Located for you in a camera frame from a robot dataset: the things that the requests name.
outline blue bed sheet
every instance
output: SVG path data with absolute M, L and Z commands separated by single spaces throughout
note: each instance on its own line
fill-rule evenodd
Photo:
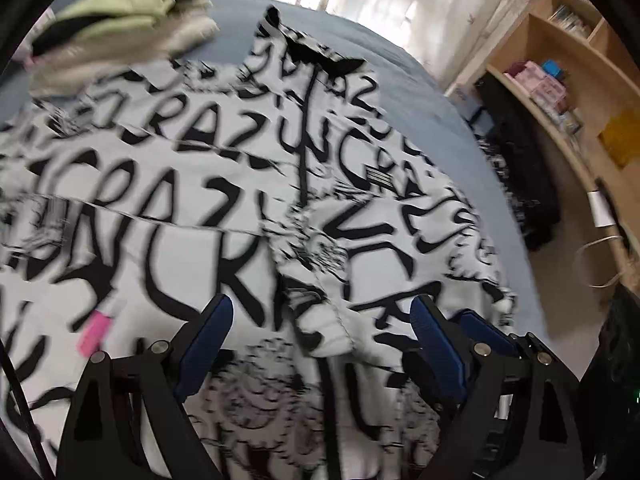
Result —
M 325 12 L 270 0 L 211 0 L 210 15 L 220 27 L 213 41 L 190 53 L 191 59 L 239 64 L 265 9 L 278 7 L 282 21 L 303 30 L 345 56 L 362 57 L 378 75 L 387 121 L 409 137 L 445 171 L 476 206 L 518 295 L 515 331 L 548 341 L 526 249 L 500 183 L 471 131 L 424 68 L 403 49 L 368 28 Z M 23 70 L 0 76 L 0 121 L 17 112 L 27 98 Z

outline yellow object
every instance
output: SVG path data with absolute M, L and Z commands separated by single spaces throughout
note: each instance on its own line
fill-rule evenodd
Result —
M 633 110 L 613 117 L 600 134 L 600 141 L 619 168 L 640 156 L 640 118 Z

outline metal screw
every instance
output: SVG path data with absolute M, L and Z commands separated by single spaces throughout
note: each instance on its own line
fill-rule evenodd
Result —
M 476 343 L 474 352 L 482 357 L 487 357 L 491 353 L 491 347 L 486 343 Z
M 97 352 L 94 352 L 91 354 L 91 357 L 89 357 L 89 361 L 91 361 L 94 364 L 98 364 L 104 361 L 105 357 L 106 357 L 106 354 L 102 350 L 98 350 Z
M 548 353 L 540 352 L 538 354 L 538 361 L 545 366 L 549 366 L 554 360 Z
M 154 354 L 164 354 L 169 349 L 169 342 L 160 340 L 151 345 L 151 351 Z

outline white paper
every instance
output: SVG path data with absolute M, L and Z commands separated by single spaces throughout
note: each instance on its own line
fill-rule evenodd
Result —
M 608 227 L 615 225 L 615 221 L 611 216 L 609 206 L 599 191 L 591 191 L 587 193 L 589 196 L 589 204 L 591 205 L 591 214 L 593 214 L 593 223 L 596 227 Z

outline blue gripper pad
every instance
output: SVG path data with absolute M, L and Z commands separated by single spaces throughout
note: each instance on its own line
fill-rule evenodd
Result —
M 465 310 L 454 316 L 466 336 L 476 342 L 486 343 L 493 351 L 505 357 L 518 357 L 518 348 L 513 339 L 505 336 L 495 326 L 488 324 L 473 310 Z
M 466 399 L 465 365 L 420 297 L 411 302 L 409 320 L 443 394 L 456 403 Z
M 183 403 L 199 391 L 233 320 L 233 304 L 228 296 L 223 296 L 180 361 L 180 380 L 174 387 L 178 402 Z

